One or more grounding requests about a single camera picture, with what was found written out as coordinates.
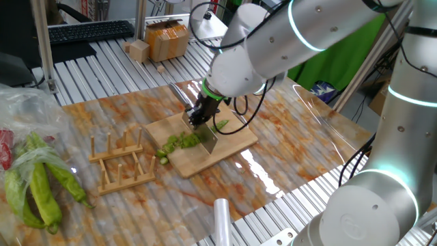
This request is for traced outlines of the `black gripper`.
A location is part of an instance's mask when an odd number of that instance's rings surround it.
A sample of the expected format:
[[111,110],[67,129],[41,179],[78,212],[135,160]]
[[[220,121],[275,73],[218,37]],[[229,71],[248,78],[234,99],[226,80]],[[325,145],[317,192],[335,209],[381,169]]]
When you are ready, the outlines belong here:
[[199,94],[195,106],[187,111],[188,123],[195,130],[198,125],[211,120],[220,110],[218,106],[223,97],[213,98],[209,95]]

